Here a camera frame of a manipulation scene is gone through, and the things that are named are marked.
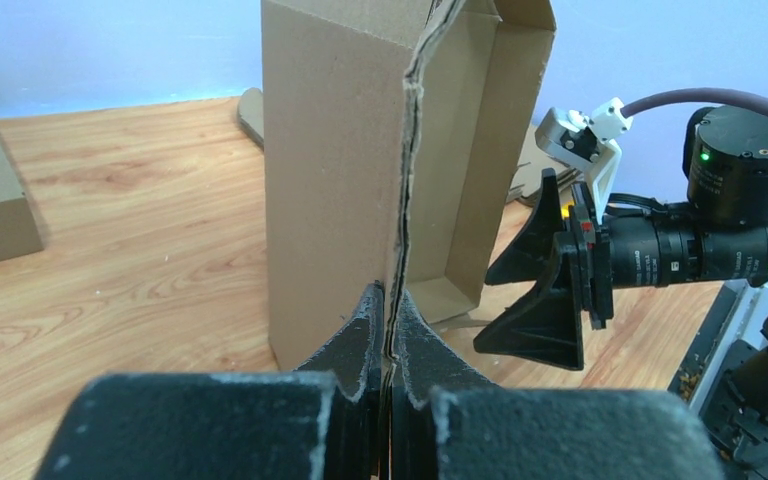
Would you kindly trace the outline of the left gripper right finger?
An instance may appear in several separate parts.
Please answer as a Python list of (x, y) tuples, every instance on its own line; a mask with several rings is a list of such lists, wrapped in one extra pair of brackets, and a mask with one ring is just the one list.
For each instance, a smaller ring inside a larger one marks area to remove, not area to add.
[(508, 389), (404, 294), (390, 331), (393, 479), (720, 479), (696, 415), (651, 390)]

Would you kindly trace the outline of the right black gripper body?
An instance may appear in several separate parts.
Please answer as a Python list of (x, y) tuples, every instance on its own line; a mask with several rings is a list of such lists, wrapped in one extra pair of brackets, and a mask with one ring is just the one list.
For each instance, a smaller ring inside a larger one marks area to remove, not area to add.
[(583, 184), (572, 190), (566, 229), (584, 236), (586, 270), (581, 302), (593, 328), (614, 316), (617, 289), (667, 287), (720, 280), (768, 281), (768, 225), (715, 225), (687, 202), (660, 203), (627, 193), (610, 195), (596, 219), (594, 201)]

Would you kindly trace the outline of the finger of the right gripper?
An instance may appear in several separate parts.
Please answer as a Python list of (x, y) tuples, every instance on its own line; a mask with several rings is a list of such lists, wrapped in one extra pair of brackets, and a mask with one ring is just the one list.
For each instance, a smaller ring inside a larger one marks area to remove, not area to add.
[(570, 371), (584, 368), (577, 255), (553, 247), (533, 288), (473, 339), (483, 354), (517, 357)]
[(536, 206), (525, 225), (488, 267), (484, 284), (537, 281), (546, 285), (562, 278), (563, 263), (555, 246), (555, 235), (563, 232), (564, 220), (556, 173), (541, 171)]

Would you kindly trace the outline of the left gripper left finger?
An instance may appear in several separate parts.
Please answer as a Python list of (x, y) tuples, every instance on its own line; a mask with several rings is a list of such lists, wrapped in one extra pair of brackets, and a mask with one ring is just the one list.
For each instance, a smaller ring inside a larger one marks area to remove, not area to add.
[(72, 401), (40, 479), (384, 478), (384, 290), (288, 372), (107, 374)]

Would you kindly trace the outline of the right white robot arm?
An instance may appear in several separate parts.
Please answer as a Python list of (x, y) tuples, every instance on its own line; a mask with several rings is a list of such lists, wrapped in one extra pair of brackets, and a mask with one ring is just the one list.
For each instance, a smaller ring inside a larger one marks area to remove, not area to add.
[[(683, 147), (687, 198), (662, 203), (617, 193), (618, 140), (636, 114), (693, 103)], [(620, 289), (707, 281), (768, 282), (768, 98), (719, 88), (680, 89), (590, 114), (551, 109), (535, 132), (540, 150), (579, 171), (572, 201), (544, 170), (531, 216), (488, 268), (485, 281), (532, 288), (474, 338), (477, 352), (580, 371), (581, 318), (602, 329)], [(764, 345), (717, 341), (724, 355), (710, 386), (704, 366), (677, 373), (699, 396), (709, 439), (729, 479), (768, 479), (768, 315)]]

